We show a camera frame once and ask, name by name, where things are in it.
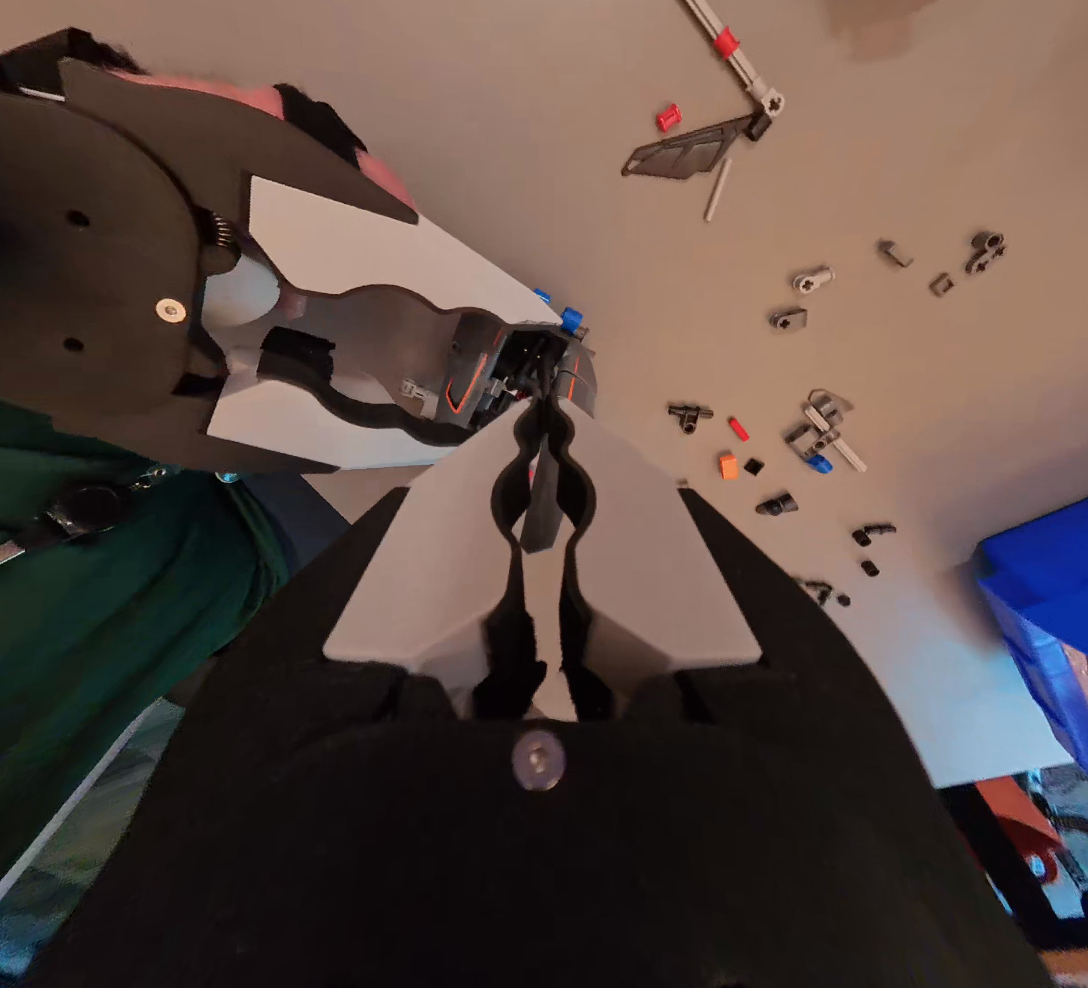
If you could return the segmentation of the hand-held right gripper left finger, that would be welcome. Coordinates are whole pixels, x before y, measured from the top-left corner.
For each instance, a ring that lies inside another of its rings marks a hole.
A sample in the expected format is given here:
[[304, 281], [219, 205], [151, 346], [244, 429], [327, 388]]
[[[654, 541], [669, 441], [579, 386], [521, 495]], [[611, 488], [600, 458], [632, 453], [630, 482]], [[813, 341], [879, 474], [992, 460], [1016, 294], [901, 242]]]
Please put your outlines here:
[[433, 678], [477, 718], [524, 718], [545, 667], [511, 529], [528, 506], [535, 413], [502, 413], [415, 479], [324, 642], [327, 659]]

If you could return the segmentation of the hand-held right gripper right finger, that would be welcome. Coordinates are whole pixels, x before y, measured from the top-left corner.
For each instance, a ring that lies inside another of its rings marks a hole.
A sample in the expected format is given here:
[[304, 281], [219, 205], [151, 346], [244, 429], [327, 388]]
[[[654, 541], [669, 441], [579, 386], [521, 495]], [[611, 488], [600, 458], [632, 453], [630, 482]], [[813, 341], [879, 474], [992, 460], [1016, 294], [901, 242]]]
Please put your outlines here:
[[680, 487], [573, 402], [547, 444], [564, 546], [562, 675], [578, 720], [608, 720], [647, 680], [753, 666], [763, 652]]

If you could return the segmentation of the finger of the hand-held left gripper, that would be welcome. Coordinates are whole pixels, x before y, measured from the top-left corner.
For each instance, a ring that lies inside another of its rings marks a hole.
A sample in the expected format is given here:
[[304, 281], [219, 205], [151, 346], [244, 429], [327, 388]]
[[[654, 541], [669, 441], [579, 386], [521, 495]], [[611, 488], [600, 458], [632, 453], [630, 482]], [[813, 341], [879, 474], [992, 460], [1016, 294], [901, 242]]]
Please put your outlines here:
[[254, 176], [248, 231], [279, 275], [308, 294], [391, 287], [440, 312], [479, 310], [510, 325], [562, 322], [534, 291], [424, 217], [403, 222]]
[[343, 470], [437, 464], [458, 442], [426, 443], [403, 427], [363, 427], [299, 384], [259, 375], [256, 348], [227, 354], [228, 375], [208, 435]]

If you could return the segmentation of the grey black lego subassembly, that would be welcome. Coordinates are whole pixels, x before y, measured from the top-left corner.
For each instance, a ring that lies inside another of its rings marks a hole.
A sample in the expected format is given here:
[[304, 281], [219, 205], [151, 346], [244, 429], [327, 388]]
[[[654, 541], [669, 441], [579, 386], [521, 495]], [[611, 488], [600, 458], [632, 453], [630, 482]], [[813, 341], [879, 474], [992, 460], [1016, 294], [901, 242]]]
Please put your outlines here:
[[399, 395], [419, 416], [475, 432], [518, 402], [555, 392], [594, 417], [595, 354], [584, 316], [565, 307], [555, 326], [500, 325], [465, 313], [449, 343], [444, 376], [436, 383], [401, 379]]

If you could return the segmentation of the scattered loose lego pieces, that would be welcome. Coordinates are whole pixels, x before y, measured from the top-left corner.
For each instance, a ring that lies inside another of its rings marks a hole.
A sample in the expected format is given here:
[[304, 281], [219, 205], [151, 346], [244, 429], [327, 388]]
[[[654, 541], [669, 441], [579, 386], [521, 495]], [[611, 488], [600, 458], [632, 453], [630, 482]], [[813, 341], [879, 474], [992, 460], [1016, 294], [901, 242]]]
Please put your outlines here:
[[[708, 221], [716, 212], [721, 188], [724, 188], [729, 166], [731, 166], [730, 162], [731, 158], [726, 156], [726, 159], [717, 168], [717, 180], [705, 213]], [[977, 233], [972, 237], [972, 257], [965, 264], [964, 272], [968, 275], [985, 272], [989, 265], [1004, 256], [1006, 249], [1006, 240], [1002, 234], [987, 231]], [[813, 291], [821, 288], [833, 277], [834, 271], [828, 265], [823, 265], [823, 268], [798, 275], [793, 280], [792, 287], [802, 295], [808, 295]], [[949, 274], [941, 274], [930, 283], [930, 291], [934, 292], [934, 296], [943, 296], [953, 285], [953, 279]], [[801, 307], [783, 309], [768, 317], [768, 323], [776, 332], [791, 332], [799, 328], [805, 328], [807, 321], [808, 311]], [[832, 399], [834, 397], [830, 396], [829, 393], [812, 392], [809, 399], [803, 405], [805, 420], [791, 435], [788, 434], [784, 437], [786, 442], [792, 453], [801, 459], [801, 462], [817, 473], [827, 474], [834, 471], [834, 465], [825, 455], [825, 450], [828, 448], [836, 450], [841, 458], [846, 459], [853, 469], [863, 473], [867, 470], [866, 464], [863, 464], [857, 454], [850, 449], [841, 436], [839, 427], [842, 422], [842, 410], [845, 408], [840, 409], [841, 404], [836, 406], [836, 402]], [[695, 432], [700, 419], [707, 420], [712, 416], [708, 408], [684, 404], [669, 405], [668, 413], [678, 419], [681, 431], [687, 435]], [[724, 452], [718, 457], [718, 464], [720, 477], [724, 480], [735, 480], [739, 477], [741, 466], [733, 453]], [[757, 512], [770, 517], [796, 510], [796, 501], [789, 494], [772, 497], [768, 503], [756, 507]], [[863, 524], [862, 528], [852, 533], [851, 538], [860, 547], [866, 548], [871, 546], [875, 535], [894, 533], [895, 530], [897, 527], [890, 523]]]

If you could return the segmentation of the dark ribbed lego panel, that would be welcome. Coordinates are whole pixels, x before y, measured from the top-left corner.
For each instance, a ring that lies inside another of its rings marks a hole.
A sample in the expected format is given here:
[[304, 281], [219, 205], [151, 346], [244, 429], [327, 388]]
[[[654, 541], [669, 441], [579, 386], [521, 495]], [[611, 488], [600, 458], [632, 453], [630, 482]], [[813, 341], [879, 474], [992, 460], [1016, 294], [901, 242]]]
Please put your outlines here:
[[621, 175], [687, 181], [708, 174], [724, 162], [739, 138], [756, 143], [772, 123], [772, 118], [761, 111], [650, 143], [629, 155]]

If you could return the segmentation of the grey lego axle red bush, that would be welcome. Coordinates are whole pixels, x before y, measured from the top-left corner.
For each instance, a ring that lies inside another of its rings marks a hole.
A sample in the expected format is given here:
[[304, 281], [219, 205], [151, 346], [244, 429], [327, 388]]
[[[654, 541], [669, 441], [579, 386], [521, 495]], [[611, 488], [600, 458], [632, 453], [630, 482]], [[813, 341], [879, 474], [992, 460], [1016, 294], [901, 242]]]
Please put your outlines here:
[[741, 44], [732, 30], [715, 13], [707, 0], [680, 0], [688, 14], [704, 30], [714, 53], [733, 71], [741, 88], [762, 113], [775, 120], [784, 107], [784, 97], [770, 86], [741, 49]]

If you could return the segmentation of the person's left hand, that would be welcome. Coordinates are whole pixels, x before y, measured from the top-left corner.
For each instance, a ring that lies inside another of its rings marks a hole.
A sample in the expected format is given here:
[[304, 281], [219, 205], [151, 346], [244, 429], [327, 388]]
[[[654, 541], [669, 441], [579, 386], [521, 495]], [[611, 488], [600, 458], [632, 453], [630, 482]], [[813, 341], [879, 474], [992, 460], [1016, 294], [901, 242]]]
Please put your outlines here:
[[325, 148], [339, 155], [348, 163], [356, 165], [360, 174], [367, 180], [373, 181], [401, 203], [413, 210], [417, 208], [413, 197], [401, 180], [388, 165], [369, 153], [364, 143], [339, 118], [331, 104], [311, 99], [290, 84], [244, 87], [233, 83], [162, 74], [136, 74], [124, 70], [115, 70], [114, 73], [118, 77], [129, 81], [129, 83], [224, 97], [279, 118], [302, 129], [304, 133], [322, 143]]

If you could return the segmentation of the person's blue jeans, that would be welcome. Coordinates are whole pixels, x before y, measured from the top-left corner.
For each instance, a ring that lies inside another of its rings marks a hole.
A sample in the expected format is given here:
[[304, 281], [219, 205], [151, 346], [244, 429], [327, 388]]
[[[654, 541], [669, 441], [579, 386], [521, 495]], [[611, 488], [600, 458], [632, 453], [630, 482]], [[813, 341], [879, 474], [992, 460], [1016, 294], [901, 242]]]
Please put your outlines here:
[[335, 544], [350, 522], [298, 473], [254, 474], [226, 483], [265, 518], [288, 576]]

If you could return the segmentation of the key bunch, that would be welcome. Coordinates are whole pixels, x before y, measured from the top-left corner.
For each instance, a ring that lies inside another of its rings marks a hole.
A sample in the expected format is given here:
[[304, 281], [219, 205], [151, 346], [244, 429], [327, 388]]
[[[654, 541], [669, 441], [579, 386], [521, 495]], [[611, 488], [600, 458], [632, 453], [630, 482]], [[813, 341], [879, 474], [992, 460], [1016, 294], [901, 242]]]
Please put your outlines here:
[[154, 464], [129, 484], [83, 481], [59, 491], [44, 512], [1, 545], [1, 564], [103, 534], [129, 518], [135, 504], [181, 473], [177, 464]]

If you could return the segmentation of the blue plastic bin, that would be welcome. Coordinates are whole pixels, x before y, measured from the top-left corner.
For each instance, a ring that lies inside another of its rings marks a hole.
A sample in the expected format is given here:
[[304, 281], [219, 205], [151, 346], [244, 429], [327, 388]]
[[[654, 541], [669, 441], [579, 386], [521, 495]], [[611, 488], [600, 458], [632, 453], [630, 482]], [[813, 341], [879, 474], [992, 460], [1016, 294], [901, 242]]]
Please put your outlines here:
[[1059, 745], [1087, 768], [1087, 501], [986, 538], [976, 583]]

